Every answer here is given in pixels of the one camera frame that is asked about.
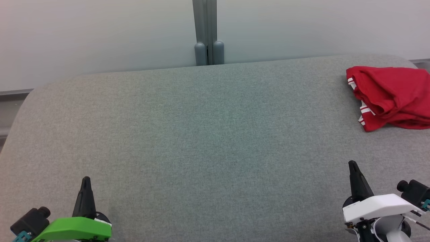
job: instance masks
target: white wall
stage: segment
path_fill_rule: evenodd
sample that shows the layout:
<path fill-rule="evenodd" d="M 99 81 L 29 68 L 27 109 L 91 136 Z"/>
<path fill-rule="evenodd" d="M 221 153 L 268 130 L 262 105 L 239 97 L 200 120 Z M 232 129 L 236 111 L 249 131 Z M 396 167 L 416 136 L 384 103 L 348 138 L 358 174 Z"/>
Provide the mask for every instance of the white wall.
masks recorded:
<path fill-rule="evenodd" d="M 225 63 L 386 53 L 430 58 L 429 0 L 218 0 Z"/>
<path fill-rule="evenodd" d="M 193 66 L 191 0 L 0 0 L 0 91 Z"/>

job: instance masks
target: folded red garment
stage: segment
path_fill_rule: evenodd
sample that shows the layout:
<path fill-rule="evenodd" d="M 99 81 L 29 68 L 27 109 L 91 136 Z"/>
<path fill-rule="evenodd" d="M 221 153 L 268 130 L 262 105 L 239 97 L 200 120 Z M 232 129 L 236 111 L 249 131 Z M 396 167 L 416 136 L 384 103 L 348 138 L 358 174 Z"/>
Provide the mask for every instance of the folded red garment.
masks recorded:
<path fill-rule="evenodd" d="M 406 129 L 430 128 L 430 75 L 426 70 L 354 66 L 347 69 L 347 80 L 362 101 L 359 122 L 366 132 L 387 123 Z"/>

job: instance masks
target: white robot part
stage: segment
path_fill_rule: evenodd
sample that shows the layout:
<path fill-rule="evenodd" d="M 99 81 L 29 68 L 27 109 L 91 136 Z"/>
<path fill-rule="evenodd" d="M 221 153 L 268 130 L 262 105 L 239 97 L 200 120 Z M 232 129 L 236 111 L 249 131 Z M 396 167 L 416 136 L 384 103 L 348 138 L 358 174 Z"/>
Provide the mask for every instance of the white robot part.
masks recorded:
<path fill-rule="evenodd" d="M 363 201 L 355 202 L 343 208 L 345 222 L 356 224 L 361 220 L 404 214 L 411 210 L 419 210 L 408 201 L 396 194 L 377 195 Z"/>

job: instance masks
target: red cloth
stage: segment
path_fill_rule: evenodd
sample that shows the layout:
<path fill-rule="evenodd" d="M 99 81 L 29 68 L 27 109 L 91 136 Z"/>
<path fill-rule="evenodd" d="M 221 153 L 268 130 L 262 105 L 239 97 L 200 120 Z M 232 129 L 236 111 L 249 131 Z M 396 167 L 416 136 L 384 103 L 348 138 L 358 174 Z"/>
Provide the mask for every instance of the red cloth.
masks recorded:
<path fill-rule="evenodd" d="M 366 106 L 363 127 L 374 131 L 389 123 L 406 129 L 430 128 L 430 74 L 423 69 L 354 66 L 348 84 Z"/>

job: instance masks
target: gray fabric surface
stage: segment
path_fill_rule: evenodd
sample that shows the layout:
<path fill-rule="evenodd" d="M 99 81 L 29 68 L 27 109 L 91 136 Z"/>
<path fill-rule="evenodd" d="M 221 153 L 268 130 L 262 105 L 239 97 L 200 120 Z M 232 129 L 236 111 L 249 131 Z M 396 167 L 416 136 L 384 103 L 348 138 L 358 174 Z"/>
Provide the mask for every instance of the gray fabric surface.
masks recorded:
<path fill-rule="evenodd" d="M 0 239 L 32 207 L 71 216 L 90 176 L 113 241 L 355 241 L 347 162 L 375 194 L 430 184 L 430 130 L 365 133 L 345 70 L 413 64 L 330 56 L 106 73 L 30 93 L 0 155 Z M 421 219 L 430 224 L 430 220 Z M 430 233 L 412 225 L 415 241 Z"/>

